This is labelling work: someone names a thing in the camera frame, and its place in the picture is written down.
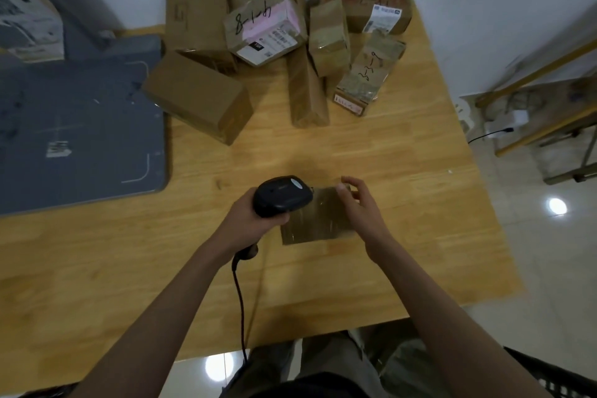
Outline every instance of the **person's right hand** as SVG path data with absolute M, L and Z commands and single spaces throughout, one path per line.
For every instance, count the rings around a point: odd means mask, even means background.
M 342 183 L 336 185 L 336 191 L 344 203 L 352 228 L 365 242 L 369 258 L 379 264 L 383 256 L 396 245 L 396 240 L 386 227 L 382 213 L 369 192 L 367 184 L 362 179 L 352 176 L 342 176 L 341 181 L 357 189 L 350 191 Z

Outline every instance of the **tiled floor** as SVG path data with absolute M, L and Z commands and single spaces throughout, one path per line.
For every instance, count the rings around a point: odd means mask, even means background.
M 547 186 L 539 170 L 553 163 L 537 163 L 547 150 L 520 148 L 498 159 L 493 142 L 471 147 L 527 291 L 468 312 L 499 343 L 597 379 L 597 179 Z M 551 213 L 550 198 L 568 212 Z M 231 372 L 241 359 L 234 353 Z M 160 396 L 218 396 L 227 380 L 211 381 L 205 362 L 176 363 Z M 296 374 L 297 356 L 293 362 Z

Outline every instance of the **box with pink label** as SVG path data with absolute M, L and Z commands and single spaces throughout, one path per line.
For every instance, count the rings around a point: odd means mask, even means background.
M 308 36 L 294 0 L 251 0 L 224 19 L 228 50 L 260 67 L 303 45 Z

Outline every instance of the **wooden tabletop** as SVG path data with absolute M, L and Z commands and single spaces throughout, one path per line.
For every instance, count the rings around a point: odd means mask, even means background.
M 353 42 L 358 42 L 353 35 Z M 173 121 L 160 193 L 0 220 L 0 394 L 81 379 L 217 227 L 267 178 L 365 179 L 392 233 L 459 304 L 520 284 L 421 18 L 369 113 L 330 104 L 331 126 L 290 123 L 285 60 L 241 65 L 255 115 L 225 146 Z M 283 246 L 280 231 L 239 265 L 248 345 L 407 315 L 354 236 Z M 179 358 L 239 349 L 229 266 L 216 275 Z

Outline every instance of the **person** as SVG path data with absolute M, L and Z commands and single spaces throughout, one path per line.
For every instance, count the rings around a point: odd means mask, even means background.
M 548 397 L 543 387 L 436 284 L 392 237 L 367 185 L 343 176 L 337 191 L 369 258 L 392 283 L 451 395 Z M 162 386 L 216 272 L 242 248 L 286 223 L 252 209 L 255 188 L 81 381 L 72 398 L 150 398 Z M 252 349 L 221 398 L 387 396 L 377 373 L 346 332 L 303 340 L 302 370 L 285 381 L 293 342 Z

